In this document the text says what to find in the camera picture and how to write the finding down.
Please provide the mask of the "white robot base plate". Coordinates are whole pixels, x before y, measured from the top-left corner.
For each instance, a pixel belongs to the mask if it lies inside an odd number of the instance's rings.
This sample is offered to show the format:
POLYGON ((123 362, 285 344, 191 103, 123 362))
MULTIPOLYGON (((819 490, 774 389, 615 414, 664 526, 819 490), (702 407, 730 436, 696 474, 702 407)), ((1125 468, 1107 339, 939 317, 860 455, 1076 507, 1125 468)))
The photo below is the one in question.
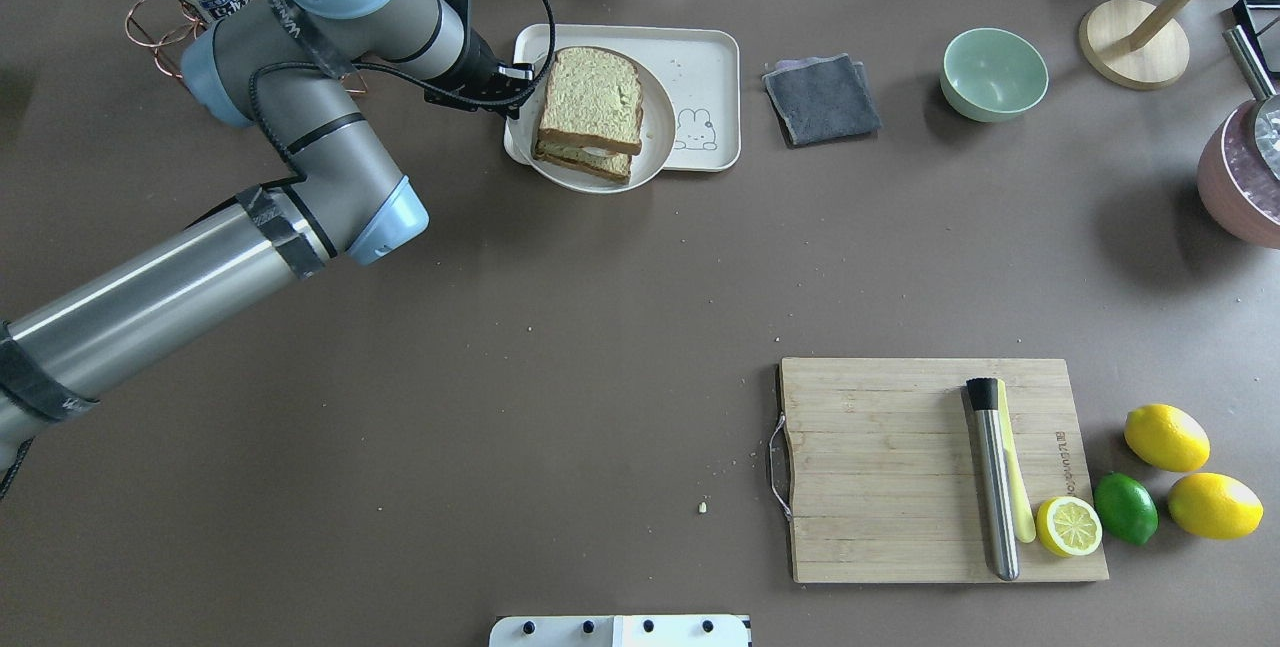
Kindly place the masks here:
POLYGON ((508 616, 489 646, 751 646, 750 618, 733 614, 508 616))

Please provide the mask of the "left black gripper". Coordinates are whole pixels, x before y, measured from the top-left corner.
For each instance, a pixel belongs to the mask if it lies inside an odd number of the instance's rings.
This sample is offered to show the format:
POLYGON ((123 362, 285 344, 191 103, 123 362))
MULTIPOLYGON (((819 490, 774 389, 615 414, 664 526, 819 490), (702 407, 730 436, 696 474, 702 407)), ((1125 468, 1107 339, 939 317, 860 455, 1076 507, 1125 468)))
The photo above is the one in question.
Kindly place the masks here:
POLYGON ((463 111, 484 109, 507 119, 518 119, 521 106, 538 85, 538 73, 534 65, 503 63, 471 29, 460 60, 443 76, 429 79, 428 85, 428 102, 463 111))

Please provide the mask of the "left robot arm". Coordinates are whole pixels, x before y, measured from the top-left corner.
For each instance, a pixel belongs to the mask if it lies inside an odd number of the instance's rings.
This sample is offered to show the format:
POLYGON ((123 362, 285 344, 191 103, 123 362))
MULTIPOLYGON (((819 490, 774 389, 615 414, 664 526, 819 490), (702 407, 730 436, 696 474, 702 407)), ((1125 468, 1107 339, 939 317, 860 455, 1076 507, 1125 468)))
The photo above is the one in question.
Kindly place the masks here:
MULTIPOLYGON (((252 129, 219 124, 140 51, 114 35, 132 0, 3 0, 3 310, 24 313, 145 249, 174 223, 244 183, 285 173, 252 129)), ((177 470, 220 460, 260 468, 266 448, 324 430, 383 445, 411 469, 458 474, 511 448, 532 424, 532 342, 516 325, 480 252, 518 229, 535 196, 483 118, 434 109, 393 78, 374 77, 371 123, 415 184, 436 200, 430 238, 333 282, 285 277, 288 295, 225 325, 206 348, 148 373, 143 436, 123 415, 90 422, 63 445, 46 434, 8 507, 60 489, 60 479, 145 478, 152 457, 177 470)))

